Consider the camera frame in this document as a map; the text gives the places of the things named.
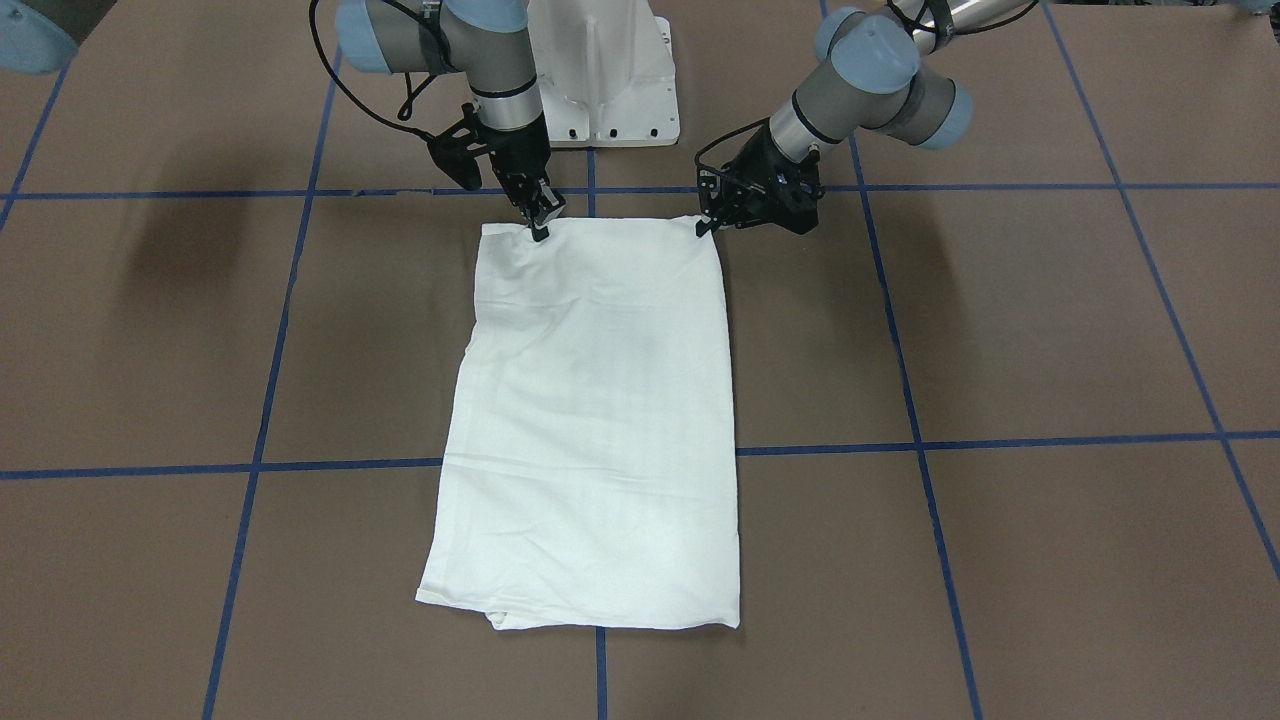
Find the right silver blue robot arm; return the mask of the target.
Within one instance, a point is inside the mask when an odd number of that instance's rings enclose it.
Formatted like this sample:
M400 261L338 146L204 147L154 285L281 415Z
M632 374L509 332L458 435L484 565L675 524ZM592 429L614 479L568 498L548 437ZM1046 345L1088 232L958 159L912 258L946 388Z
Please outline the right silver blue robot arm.
M3 1L3 69L47 76L67 69L116 1ZM433 164L461 190L483 187L480 158L532 242L550 234L564 199L549 179L550 136L524 1L337 1L343 58L358 72L406 76L396 119L381 115L340 79L320 37L320 1L307 24L324 70L378 124L425 142ZM471 102L440 132L410 124L413 102L443 76L465 77Z

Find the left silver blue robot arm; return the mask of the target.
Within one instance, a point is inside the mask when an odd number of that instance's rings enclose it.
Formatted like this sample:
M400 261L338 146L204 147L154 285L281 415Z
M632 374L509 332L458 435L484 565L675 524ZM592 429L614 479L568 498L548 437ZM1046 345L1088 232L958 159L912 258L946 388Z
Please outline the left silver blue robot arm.
M822 156L859 129L918 149L946 149L968 131L974 102L957 81L929 69L954 40L1004 28L1032 1L887 1L841 6L815 33L815 69L769 117L739 129L744 145L721 167L694 158L707 236L732 227L813 231Z

